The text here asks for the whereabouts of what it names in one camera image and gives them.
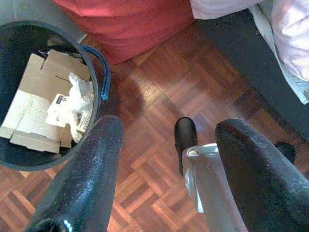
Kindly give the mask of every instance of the barcode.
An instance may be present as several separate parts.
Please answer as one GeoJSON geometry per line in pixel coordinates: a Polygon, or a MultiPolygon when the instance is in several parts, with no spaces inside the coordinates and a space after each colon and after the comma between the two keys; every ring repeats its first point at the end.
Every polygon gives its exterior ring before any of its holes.
{"type": "Polygon", "coordinates": [[[85,124],[84,124],[84,127],[83,127],[84,130],[86,130],[88,128],[89,122],[90,122],[90,115],[87,115],[86,121],[85,121],[85,124]]]}

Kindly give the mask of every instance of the trash can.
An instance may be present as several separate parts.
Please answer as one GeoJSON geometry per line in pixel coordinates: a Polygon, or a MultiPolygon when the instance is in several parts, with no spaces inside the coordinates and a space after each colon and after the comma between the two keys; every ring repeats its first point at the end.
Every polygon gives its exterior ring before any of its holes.
{"type": "Polygon", "coordinates": [[[0,164],[20,171],[37,171],[56,166],[69,159],[80,148],[89,129],[96,122],[102,99],[108,97],[110,87],[110,70],[105,58],[95,49],[78,44],[72,37],[58,28],[36,21],[19,21],[0,26],[0,124],[18,89],[31,53],[38,51],[72,52],[81,55],[88,66],[90,80],[93,82],[93,112],[83,138],[73,147],[60,148],[59,154],[30,150],[10,143],[9,139],[0,138],[0,164]],[[102,87],[87,52],[100,59],[104,67],[102,87]]]}

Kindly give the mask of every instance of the wooden floor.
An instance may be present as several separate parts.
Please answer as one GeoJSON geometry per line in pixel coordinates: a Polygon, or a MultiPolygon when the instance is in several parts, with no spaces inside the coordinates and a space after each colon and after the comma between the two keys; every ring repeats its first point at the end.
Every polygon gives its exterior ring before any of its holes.
{"type": "MultiPolygon", "coordinates": [[[[178,173],[173,130],[182,116],[194,120],[200,143],[215,142],[218,122],[243,119],[272,142],[292,143],[295,165],[309,177],[308,144],[201,35],[198,24],[112,66],[112,79],[126,131],[110,232],[208,231],[178,173]]],[[[26,227],[61,167],[32,173],[0,167],[1,232],[26,227]]]]}

